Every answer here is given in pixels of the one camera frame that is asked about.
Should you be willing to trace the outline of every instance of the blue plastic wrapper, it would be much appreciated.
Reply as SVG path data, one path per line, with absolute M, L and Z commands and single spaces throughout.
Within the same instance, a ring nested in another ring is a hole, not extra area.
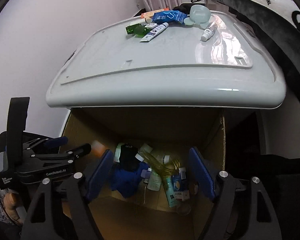
M 183 20 L 187 17 L 188 16 L 185 13 L 180 11 L 162 11 L 162 12 L 154 13 L 153 22 L 157 24 L 169 23 L 169 22 L 178 22 L 184 24 Z

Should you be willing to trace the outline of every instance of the metal screw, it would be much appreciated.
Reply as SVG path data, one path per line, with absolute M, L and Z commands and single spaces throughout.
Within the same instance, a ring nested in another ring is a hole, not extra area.
M 252 178 L 252 181 L 253 181 L 254 183 L 259 183 L 259 182 L 260 182 L 260 179 L 259 179 L 258 177 L 253 177 L 253 178 Z
M 73 177 L 74 177 L 75 179 L 80 179 L 80 178 L 82 177 L 82 173 L 81 173 L 81 172 L 76 172 L 76 173 L 73 175 Z
M 228 172 L 226 172 L 226 171 L 220 171 L 220 172 L 219 172 L 219 175 L 220 175 L 221 177 L 223 177 L 223 178 L 226 178 L 226 177 L 228 177 Z
M 49 178 L 45 178 L 45 179 L 43 179 L 43 181 L 42 181 L 42 183 L 43 183 L 44 185 L 48 184 L 49 182 L 50 182 L 50 179 L 49 179 Z

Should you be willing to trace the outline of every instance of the cardboard box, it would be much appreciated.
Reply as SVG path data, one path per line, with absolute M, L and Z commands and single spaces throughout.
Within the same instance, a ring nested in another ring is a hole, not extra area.
M 64 136 L 69 143 L 62 150 L 98 140 L 113 152 L 118 143 L 140 147 L 147 143 L 153 155 L 170 155 L 187 165 L 188 151 L 197 146 L 202 156 L 219 169 L 225 164 L 225 129 L 222 111 L 217 108 L 193 107 L 87 107 L 74 108 L 66 124 Z M 96 157 L 89 154 L 76 162 L 77 171 Z M 95 222 L 107 240 L 131 239 L 197 239 L 213 204 L 202 193 L 191 195 L 192 211 L 179 216 L 169 208 L 165 192 L 146 190 L 143 182 L 138 193 L 124 199 L 117 191 L 104 185 L 99 197 L 89 207 Z M 69 210 L 64 204 L 64 212 Z

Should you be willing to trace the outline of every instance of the green bottle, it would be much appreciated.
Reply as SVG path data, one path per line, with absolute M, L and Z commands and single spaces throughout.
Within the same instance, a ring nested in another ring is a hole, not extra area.
M 134 25 L 129 25 L 126 27 L 126 31 L 127 31 L 127 34 L 133 34 L 133 31 L 136 27 L 139 27 L 141 26 L 140 23 L 137 23 L 137 24 L 134 24 Z
M 150 28 L 146 28 L 146 27 L 143 27 L 143 26 L 137 26 L 133 33 L 136 34 L 136 35 L 140 35 L 142 37 L 146 36 L 149 32 L 151 31 Z

